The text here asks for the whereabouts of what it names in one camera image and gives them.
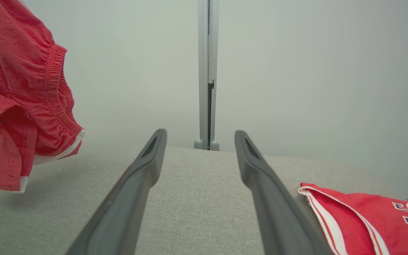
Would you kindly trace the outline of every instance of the red shorts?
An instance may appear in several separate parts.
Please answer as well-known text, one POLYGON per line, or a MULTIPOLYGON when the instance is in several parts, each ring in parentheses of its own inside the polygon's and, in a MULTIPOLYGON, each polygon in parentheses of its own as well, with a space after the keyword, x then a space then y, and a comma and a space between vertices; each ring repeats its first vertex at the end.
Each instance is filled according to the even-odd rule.
POLYGON ((0 189, 23 191, 33 164, 76 154, 84 135, 63 74, 66 50, 18 0, 0 0, 0 189))

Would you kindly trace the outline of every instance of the white wall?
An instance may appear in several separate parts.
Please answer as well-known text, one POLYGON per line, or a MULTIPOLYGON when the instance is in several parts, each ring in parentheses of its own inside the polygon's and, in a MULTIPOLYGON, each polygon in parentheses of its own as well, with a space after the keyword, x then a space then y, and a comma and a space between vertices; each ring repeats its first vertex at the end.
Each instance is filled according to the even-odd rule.
POLYGON ((187 0, 28 0, 68 52, 64 72, 86 141, 199 139, 198 16, 187 0))
POLYGON ((215 139, 359 166, 408 198, 408 1, 220 1, 215 139))

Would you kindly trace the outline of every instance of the dark object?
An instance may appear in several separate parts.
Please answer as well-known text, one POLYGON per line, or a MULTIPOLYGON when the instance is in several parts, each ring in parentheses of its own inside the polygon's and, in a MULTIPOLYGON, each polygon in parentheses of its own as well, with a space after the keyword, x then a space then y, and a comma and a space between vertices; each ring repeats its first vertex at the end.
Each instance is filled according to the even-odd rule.
POLYGON ((253 194, 265 254, 331 254, 245 132, 235 132, 235 147, 243 183, 253 194))
POLYGON ((154 132, 73 242, 67 255, 131 255, 149 189, 160 177, 166 130, 154 132))

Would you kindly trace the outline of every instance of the folded red garment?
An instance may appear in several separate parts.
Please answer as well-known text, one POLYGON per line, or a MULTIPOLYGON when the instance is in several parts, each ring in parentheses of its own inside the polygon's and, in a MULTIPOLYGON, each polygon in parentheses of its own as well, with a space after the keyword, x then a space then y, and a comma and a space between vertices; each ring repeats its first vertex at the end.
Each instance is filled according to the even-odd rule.
POLYGON ((301 183, 336 255, 408 254, 408 202, 301 183))
POLYGON ((66 50, 18 0, 0 0, 0 189, 23 192, 33 164, 76 154, 66 50))

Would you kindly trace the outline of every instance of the gray tablecloth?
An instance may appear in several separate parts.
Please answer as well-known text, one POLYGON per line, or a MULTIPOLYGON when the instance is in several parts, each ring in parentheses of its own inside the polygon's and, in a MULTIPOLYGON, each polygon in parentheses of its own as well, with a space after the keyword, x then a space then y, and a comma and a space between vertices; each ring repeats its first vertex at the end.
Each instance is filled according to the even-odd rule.
MULTIPOLYGON (((0 191, 0 255, 64 254, 143 145, 85 143, 79 155, 36 166, 22 195, 0 191)), ((311 224, 300 182, 403 199, 372 176, 326 161, 265 157, 311 224)), ((236 155, 167 147, 147 200, 138 255, 263 254, 251 192, 236 155)))

